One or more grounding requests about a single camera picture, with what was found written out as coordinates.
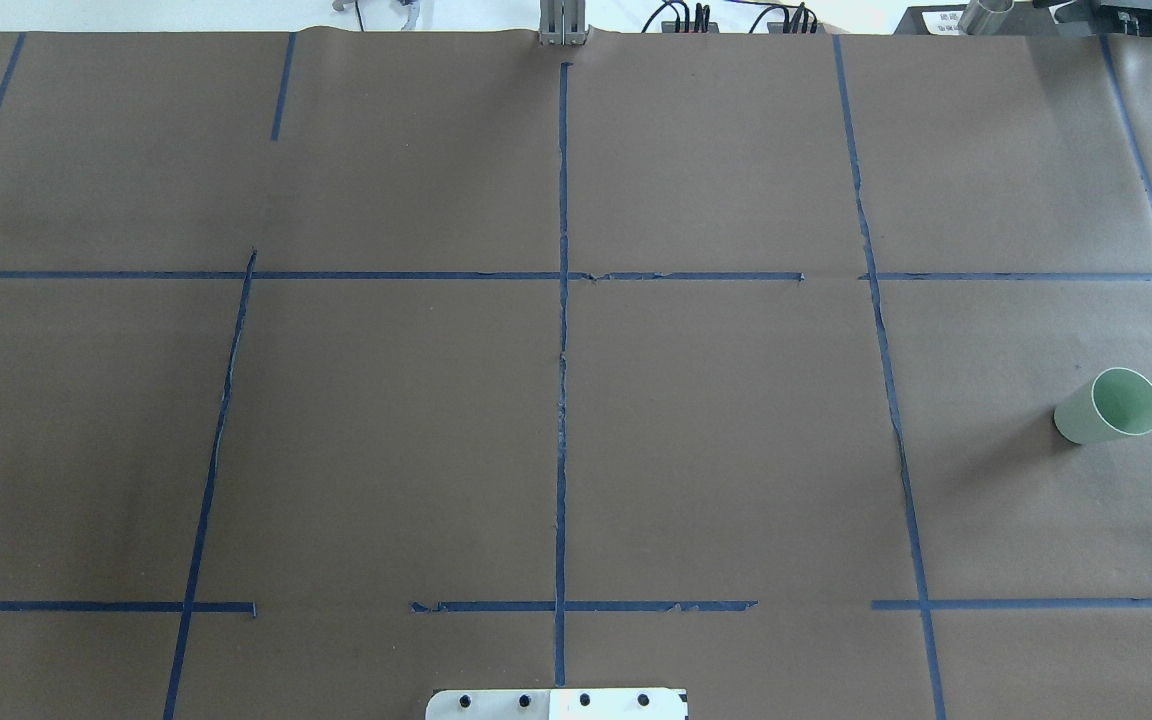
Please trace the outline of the shiny metal cylinder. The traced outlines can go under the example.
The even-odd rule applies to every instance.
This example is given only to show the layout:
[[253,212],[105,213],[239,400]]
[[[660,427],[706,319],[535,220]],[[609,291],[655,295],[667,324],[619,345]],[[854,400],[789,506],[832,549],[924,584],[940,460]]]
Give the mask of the shiny metal cylinder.
[[957,20],[958,32],[969,36],[996,35],[1014,8],[1015,1],[1011,0],[970,0]]

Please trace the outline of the brown paper table cover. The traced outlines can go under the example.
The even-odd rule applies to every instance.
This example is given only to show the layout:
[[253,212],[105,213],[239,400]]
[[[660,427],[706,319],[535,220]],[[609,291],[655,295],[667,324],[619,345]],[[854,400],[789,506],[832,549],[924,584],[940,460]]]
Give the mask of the brown paper table cover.
[[1152,40],[0,33],[0,719],[1152,719]]

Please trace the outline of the white mounting plate with bolts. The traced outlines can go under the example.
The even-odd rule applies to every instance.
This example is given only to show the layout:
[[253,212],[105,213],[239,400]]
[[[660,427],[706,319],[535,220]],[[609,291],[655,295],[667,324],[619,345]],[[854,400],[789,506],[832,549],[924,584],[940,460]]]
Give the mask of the white mounting plate with bolts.
[[439,691],[426,719],[689,719],[682,689],[662,687]]

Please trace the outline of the light green plastic cup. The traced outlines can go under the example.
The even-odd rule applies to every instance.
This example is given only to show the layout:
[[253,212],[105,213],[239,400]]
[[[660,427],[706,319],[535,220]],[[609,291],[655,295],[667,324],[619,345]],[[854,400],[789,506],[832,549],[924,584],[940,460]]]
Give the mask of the light green plastic cup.
[[1059,433],[1074,445],[1096,445],[1152,433],[1152,382],[1111,366],[1053,407]]

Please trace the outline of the aluminium frame post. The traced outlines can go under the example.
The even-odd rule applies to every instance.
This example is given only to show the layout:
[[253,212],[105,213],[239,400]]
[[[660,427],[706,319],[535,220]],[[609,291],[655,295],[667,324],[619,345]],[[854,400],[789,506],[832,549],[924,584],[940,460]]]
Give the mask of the aluminium frame post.
[[541,0],[538,38],[541,46],[579,46],[588,41],[585,0]]

